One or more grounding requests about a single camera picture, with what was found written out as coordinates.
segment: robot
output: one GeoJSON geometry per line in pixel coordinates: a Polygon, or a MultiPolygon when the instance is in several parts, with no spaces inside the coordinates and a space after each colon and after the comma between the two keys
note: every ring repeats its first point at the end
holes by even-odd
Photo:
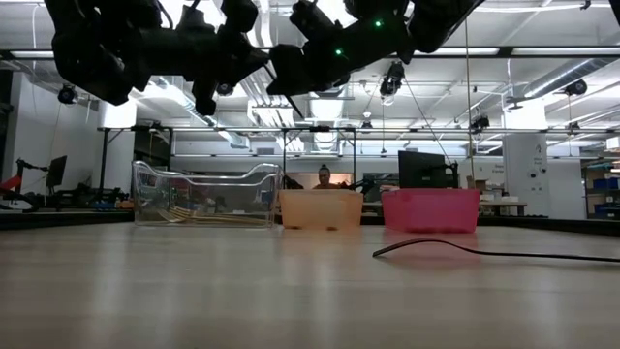
{"type": "MultiPolygon", "coordinates": [[[[357,19],[346,28],[332,22],[317,1],[293,5],[290,21],[308,39],[303,47],[278,45],[269,54],[245,37],[258,16],[252,0],[222,0],[227,20],[217,32],[197,10],[200,0],[184,6],[176,28],[171,20],[169,28],[162,27],[164,9],[157,0],[46,0],[46,5],[56,29],[54,59],[67,81],[120,105],[152,75],[180,75],[194,83],[197,112],[212,115],[215,91],[232,91],[269,60],[277,78],[267,92],[287,97],[340,86],[351,72],[394,52],[409,64],[416,51],[431,53],[443,45],[484,0],[343,0],[357,19]],[[414,12],[405,18],[410,1],[414,12]]],[[[620,0],[609,3],[620,17],[620,0]]]]}

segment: transparent storage container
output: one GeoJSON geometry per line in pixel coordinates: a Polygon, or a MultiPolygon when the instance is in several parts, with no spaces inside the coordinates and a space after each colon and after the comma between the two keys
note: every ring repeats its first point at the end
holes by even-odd
{"type": "Polygon", "coordinates": [[[159,171],[136,161],[134,201],[139,225],[269,227],[282,170],[260,164],[239,176],[159,171]]]}

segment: wooden table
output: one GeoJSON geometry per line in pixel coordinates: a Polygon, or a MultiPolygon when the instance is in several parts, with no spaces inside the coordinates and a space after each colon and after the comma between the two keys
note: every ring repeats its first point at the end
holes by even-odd
{"type": "Polygon", "coordinates": [[[501,210],[502,207],[516,207],[516,214],[518,216],[524,216],[525,207],[527,206],[527,203],[496,201],[496,202],[480,202],[480,205],[481,206],[492,206],[493,211],[496,216],[502,215],[502,210],[501,210]]]}
{"type": "MultiPolygon", "coordinates": [[[[132,224],[3,233],[0,347],[618,347],[619,267],[448,247],[414,256],[440,246],[371,258],[411,237],[132,224]]],[[[480,228],[476,245],[620,257],[617,238],[507,228],[480,228]]]]}

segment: metal frame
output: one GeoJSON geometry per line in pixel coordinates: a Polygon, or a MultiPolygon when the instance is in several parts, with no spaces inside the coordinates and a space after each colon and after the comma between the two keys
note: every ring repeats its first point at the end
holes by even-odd
{"type": "MultiPolygon", "coordinates": [[[[169,134],[169,151],[168,151],[168,165],[166,166],[167,171],[171,170],[171,163],[172,163],[172,156],[174,155],[175,149],[174,149],[174,141],[176,138],[176,135],[174,133],[174,129],[171,127],[164,127],[162,129],[149,129],[149,132],[154,132],[154,131],[162,131],[162,130],[166,130],[168,131],[169,134]]],[[[100,176],[99,176],[99,191],[98,191],[98,197],[101,198],[101,196],[104,194],[104,181],[106,179],[106,162],[108,160],[108,145],[110,145],[112,142],[114,142],[114,140],[116,140],[116,138],[124,131],[129,131],[129,132],[140,132],[140,131],[146,131],[146,129],[141,129],[141,128],[137,128],[137,127],[126,127],[126,128],[98,128],[97,131],[101,131],[104,133],[104,146],[103,146],[103,150],[102,150],[102,155],[101,155],[101,171],[100,171],[100,176]],[[109,138],[109,133],[112,131],[116,131],[117,134],[115,134],[111,139],[109,138]]]]}
{"type": "MultiPolygon", "coordinates": [[[[264,51],[269,51],[271,47],[259,47],[264,51]]],[[[495,46],[495,47],[469,47],[469,55],[466,54],[467,47],[454,46],[443,47],[438,51],[431,54],[418,53],[413,56],[414,59],[532,59],[532,58],[549,58],[549,59],[570,59],[570,58],[620,58],[620,49],[615,46],[495,46]],[[481,50],[497,50],[495,53],[480,53],[481,50]],[[520,50],[539,50],[549,51],[549,53],[535,53],[535,52],[519,52],[520,50]],[[597,52],[590,51],[588,49],[595,49],[597,52]],[[461,50],[463,53],[443,53],[455,50],[461,50]]],[[[397,55],[391,54],[382,59],[396,59],[397,55]]],[[[51,49],[33,49],[33,48],[14,48],[14,49],[0,49],[0,60],[22,60],[22,61],[52,61],[53,51],[51,49]],[[42,56],[17,58],[15,52],[19,52],[18,56],[27,55],[28,52],[38,52],[42,56]]]]}
{"type": "MultiPolygon", "coordinates": [[[[167,128],[173,130],[175,133],[192,133],[192,132],[292,132],[292,131],[309,131],[309,132],[363,132],[367,134],[374,133],[418,133],[429,134],[442,133],[446,135],[468,135],[470,130],[467,128],[428,128],[428,127],[414,127],[414,128],[375,128],[375,129],[362,129],[355,127],[335,127],[328,128],[322,131],[317,131],[316,127],[282,127],[282,128],[262,128],[262,127],[179,127],[179,128],[167,128]]],[[[120,131],[123,129],[115,128],[111,131],[120,131]]],[[[532,129],[509,129],[509,128],[487,128],[477,131],[478,134],[483,135],[496,135],[496,134],[548,134],[548,135],[583,135],[583,134],[598,134],[598,135],[620,135],[619,129],[573,129],[567,130],[564,128],[549,128],[542,130],[532,129]]]]}

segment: red object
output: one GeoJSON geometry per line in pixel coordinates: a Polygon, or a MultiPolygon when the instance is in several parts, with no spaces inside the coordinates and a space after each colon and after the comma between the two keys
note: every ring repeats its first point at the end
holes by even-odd
{"type": "Polygon", "coordinates": [[[21,177],[16,175],[12,178],[9,178],[4,183],[0,183],[0,188],[5,190],[11,190],[21,184],[21,177]]]}
{"type": "Polygon", "coordinates": [[[474,233],[476,189],[400,189],[382,195],[386,227],[408,233],[474,233]]]}

